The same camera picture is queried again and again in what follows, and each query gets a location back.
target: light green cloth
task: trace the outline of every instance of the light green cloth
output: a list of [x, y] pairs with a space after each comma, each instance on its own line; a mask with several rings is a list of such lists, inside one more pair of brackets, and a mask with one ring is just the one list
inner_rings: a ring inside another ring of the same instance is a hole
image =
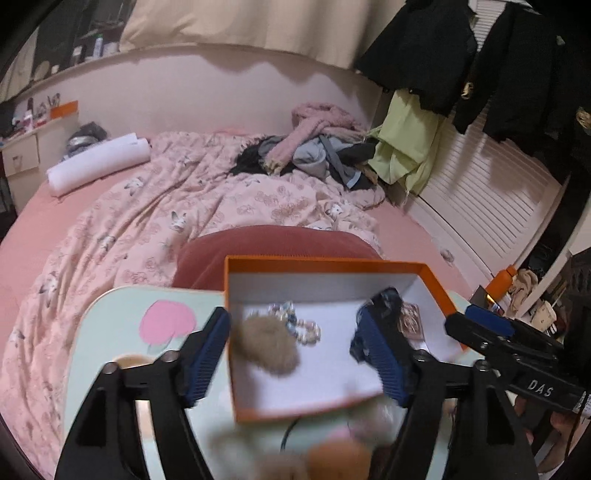
[[417, 95], [397, 90], [386, 120], [369, 132], [380, 140], [369, 165], [386, 183], [398, 181], [407, 192], [421, 192], [435, 163], [444, 120], [421, 110]]

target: pink floral blanket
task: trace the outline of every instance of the pink floral blanket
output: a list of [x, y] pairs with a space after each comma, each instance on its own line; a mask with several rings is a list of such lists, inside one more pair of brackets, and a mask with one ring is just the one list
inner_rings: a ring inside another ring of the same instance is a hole
[[378, 252], [376, 221], [362, 208], [384, 198], [346, 193], [295, 171], [227, 172], [255, 137], [165, 133], [152, 159], [80, 215], [50, 255], [20, 312], [0, 377], [0, 408], [24, 453], [52, 478], [63, 443], [65, 375], [80, 320], [101, 294], [129, 284], [169, 286], [176, 256], [200, 235], [275, 224], [354, 233]]

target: nightstand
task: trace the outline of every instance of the nightstand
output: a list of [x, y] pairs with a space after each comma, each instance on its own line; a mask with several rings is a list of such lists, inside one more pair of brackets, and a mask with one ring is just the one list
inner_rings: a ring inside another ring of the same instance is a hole
[[50, 120], [2, 147], [4, 171], [17, 213], [45, 181], [47, 169], [61, 161], [68, 139], [79, 128], [76, 112]]

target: orange box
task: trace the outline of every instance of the orange box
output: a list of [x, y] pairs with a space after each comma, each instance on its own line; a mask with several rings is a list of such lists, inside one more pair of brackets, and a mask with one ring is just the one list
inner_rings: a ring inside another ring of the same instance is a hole
[[233, 322], [269, 304], [293, 301], [299, 319], [322, 329], [314, 346], [298, 345], [300, 365], [277, 378], [233, 353], [229, 369], [237, 422], [284, 420], [347, 408], [380, 395], [381, 381], [349, 355], [357, 309], [377, 292], [395, 287], [419, 306], [425, 341], [412, 342], [442, 361], [462, 351], [444, 321], [456, 311], [428, 266], [410, 262], [335, 258], [226, 257], [226, 308]]
[[51, 119], [60, 118], [62, 116], [68, 116], [78, 111], [78, 100], [73, 102], [64, 103], [63, 105], [56, 106], [51, 109]]

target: bed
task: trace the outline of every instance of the bed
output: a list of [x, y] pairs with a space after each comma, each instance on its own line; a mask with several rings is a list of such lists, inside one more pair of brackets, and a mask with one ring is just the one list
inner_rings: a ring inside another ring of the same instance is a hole
[[192, 238], [260, 224], [347, 231], [384, 258], [426, 262], [445, 288], [470, 294], [427, 232], [387, 202], [364, 212], [336, 182], [300, 171], [227, 177], [254, 140], [158, 135], [144, 166], [61, 199], [44, 183], [0, 245], [1, 413], [46, 478], [61, 448], [64, 372], [84, 310], [114, 286], [169, 286]]

